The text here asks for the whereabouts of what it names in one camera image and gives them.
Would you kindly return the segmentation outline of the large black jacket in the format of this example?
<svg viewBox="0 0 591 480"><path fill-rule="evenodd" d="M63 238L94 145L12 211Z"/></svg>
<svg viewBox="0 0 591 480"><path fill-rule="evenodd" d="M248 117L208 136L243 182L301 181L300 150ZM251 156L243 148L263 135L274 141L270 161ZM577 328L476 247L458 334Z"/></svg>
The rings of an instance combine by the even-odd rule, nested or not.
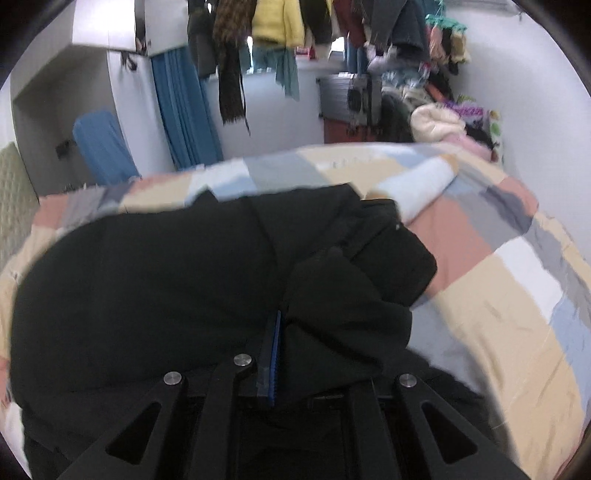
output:
<svg viewBox="0 0 591 480"><path fill-rule="evenodd" d="M36 479L56 479L166 373L204 388L279 313L273 404L239 402L227 479L363 479L351 391L422 379L497 446L482 396L409 348L437 262L392 200L348 185L106 216L31 267L10 386Z"/></svg>

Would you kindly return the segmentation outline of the patchwork checkered quilt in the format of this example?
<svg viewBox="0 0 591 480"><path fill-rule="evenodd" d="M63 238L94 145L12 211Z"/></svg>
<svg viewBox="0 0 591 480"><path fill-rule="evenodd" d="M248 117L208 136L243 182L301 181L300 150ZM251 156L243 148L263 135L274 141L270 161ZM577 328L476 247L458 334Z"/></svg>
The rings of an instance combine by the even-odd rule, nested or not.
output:
<svg viewBox="0 0 591 480"><path fill-rule="evenodd" d="M39 200L29 236L1 272L1 328L29 264L96 217L158 211L211 190L219 198L379 182L441 154L461 169L412 223L438 272L414 306L410 345L496 409L492 426L533 479L585 471L590 440L590 267L518 180L450 144L308 146Z"/></svg>

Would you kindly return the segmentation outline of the cream quilted headboard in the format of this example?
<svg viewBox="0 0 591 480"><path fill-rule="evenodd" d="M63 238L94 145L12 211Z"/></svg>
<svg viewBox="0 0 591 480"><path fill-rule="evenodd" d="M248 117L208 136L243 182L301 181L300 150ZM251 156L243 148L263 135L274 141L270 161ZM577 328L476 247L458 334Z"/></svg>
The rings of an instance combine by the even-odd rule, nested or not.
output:
<svg viewBox="0 0 591 480"><path fill-rule="evenodd" d="M39 200L14 142L1 149L1 268L29 236Z"/></svg>

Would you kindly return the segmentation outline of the blue folded board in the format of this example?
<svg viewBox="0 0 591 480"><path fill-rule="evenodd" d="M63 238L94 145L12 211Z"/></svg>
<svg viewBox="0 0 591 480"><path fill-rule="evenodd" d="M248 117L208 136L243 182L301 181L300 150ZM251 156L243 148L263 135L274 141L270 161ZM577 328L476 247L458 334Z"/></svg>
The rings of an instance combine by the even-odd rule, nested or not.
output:
<svg viewBox="0 0 591 480"><path fill-rule="evenodd" d="M96 184L116 185L140 177L118 120L110 111L79 116L72 135Z"/></svg>

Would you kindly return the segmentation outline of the red cabinet under suitcase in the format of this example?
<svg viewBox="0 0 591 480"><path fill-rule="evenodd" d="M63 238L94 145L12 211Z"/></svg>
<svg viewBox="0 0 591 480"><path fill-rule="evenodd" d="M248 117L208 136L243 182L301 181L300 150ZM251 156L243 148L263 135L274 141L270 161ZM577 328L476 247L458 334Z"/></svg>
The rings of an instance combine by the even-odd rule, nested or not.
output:
<svg viewBox="0 0 591 480"><path fill-rule="evenodd" d="M355 126L341 120L324 118L325 144L376 142L377 135L368 126Z"/></svg>

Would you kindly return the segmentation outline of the blue curtain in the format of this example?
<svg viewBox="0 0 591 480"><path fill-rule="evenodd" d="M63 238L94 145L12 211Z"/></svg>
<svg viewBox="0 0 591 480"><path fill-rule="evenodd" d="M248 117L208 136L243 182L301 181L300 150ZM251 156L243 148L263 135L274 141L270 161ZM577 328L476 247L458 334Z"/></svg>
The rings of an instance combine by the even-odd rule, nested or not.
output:
<svg viewBox="0 0 591 480"><path fill-rule="evenodd" d="M177 170L221 162L223 155L205 87L187 47L151 58L162 124Z"/></svg>

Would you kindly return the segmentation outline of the cream plush blanket pile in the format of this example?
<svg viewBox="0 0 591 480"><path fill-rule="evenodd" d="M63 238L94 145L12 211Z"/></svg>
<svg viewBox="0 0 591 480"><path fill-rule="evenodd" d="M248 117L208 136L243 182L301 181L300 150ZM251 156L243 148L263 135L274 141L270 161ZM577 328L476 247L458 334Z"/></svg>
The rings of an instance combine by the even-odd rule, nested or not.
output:
<svg viewBox="0 0 591 480"><path fill-rule="evenodd" d="M413 138L418 143L443 141L449 135L466 135L466 123L454 110L430 103L414 110L410 118Z"/></svg>

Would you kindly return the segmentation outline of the purple patterned bag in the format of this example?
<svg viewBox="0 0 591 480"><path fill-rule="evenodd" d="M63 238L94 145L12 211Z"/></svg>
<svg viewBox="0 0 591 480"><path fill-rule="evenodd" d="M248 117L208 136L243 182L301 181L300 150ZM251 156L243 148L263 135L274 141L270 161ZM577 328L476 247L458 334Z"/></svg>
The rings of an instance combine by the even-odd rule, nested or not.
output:
<svg viewBox="0 0 591 480"><path fill-rule="evenodd" d="M485 125L486 111L474 101L468 100L461 103L448 101L446 107L456 112L467 126L483 128Z"/></svg>

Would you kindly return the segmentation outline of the dark grey hanging jacket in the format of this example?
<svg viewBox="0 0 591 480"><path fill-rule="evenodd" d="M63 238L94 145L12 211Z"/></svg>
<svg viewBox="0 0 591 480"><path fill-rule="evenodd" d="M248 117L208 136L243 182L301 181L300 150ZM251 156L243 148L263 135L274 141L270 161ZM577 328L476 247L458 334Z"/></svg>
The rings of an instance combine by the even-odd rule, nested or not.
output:
<svg viewBox="0 0 591 480"><path fill-rule="evenodd" d="M207 1L187 1L187 44L199 79L207 79L217 69L213 42L213 16Z"/></svg>

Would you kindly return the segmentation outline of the dark denim jacket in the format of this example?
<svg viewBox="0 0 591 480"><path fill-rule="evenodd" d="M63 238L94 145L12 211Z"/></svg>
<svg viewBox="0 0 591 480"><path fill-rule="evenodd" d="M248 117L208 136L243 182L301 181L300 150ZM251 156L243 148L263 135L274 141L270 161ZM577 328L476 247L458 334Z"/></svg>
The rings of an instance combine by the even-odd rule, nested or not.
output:
<svg viewBox="0 0 591 480"><path fill-rule="evenodd" d="M428 54L426 13L422 1L356 1L356 10L369 28L369 43L386 52L390 47L401 54Z"/></svg>

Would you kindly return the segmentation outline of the grey overhead cabinet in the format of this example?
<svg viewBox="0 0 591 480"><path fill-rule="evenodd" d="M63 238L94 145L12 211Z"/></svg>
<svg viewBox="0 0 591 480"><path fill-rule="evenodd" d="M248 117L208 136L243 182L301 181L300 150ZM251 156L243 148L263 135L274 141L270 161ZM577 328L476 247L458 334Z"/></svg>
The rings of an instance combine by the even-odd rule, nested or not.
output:
<svg viewBox="0 0 591 480"><path fill-rule="evenodd" d="M11 97L97 50L136 50L136 20L145 24L146 55L187 44L186 1L73 1L31 40L14 66Z"/></svg>

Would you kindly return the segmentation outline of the brown plaid scarf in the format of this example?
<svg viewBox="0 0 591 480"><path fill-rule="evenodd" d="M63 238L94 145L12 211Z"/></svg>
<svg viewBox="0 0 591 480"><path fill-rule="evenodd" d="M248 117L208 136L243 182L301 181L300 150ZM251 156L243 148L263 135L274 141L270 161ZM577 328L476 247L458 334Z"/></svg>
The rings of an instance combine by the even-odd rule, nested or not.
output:
<svg viewBox="0 0 591 480"><path fill-rule="evenodd" d="M254 9L256 1L250 0L221 0L214 5L212 40L217 56L218 106L224 124L247 122L240 51L252 31Z"/></svg>

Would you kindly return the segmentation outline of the dark red hanging garment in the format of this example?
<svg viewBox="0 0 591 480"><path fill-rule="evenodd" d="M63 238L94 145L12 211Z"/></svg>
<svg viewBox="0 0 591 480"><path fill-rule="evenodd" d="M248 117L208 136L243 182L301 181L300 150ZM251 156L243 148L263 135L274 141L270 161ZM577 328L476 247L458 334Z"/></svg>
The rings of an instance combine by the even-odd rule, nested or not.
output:
<svg viewBox="0 0 591 480"><path fill-rule="evenodd" d="M363 17L353 8L352 0L334 0L332 7L339 23L339 29L353 48L362 48L366 44L366 34L363 29Z"/></svg>

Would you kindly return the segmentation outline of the green sock hanger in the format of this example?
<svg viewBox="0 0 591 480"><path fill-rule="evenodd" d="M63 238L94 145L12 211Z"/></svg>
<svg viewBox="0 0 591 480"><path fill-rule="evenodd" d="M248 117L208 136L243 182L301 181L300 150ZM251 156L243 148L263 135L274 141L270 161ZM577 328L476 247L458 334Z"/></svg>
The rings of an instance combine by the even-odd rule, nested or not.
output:
<svg viewBox="0 0 591 480"><path fill-rule="evenodd" d="M427 14L425 17L428 25L439 27L441 30L451 29L459 33L465 33L468 30L466 25L447 16L444 0L436 0L436 6L436 12L434 14Z"/></svg>

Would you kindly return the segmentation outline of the black hanging garment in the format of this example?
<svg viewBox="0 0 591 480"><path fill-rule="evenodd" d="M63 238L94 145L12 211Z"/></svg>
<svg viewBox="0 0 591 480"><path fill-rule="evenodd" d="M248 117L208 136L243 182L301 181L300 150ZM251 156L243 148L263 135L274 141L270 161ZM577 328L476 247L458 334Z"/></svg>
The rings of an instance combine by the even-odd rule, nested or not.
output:
<svg viewBox="0 0 591 480"><path fill-rule="evenodd" d="M311 31L315 44L332 43L332 5L327 0L301 0L304 27Z"/></svg>

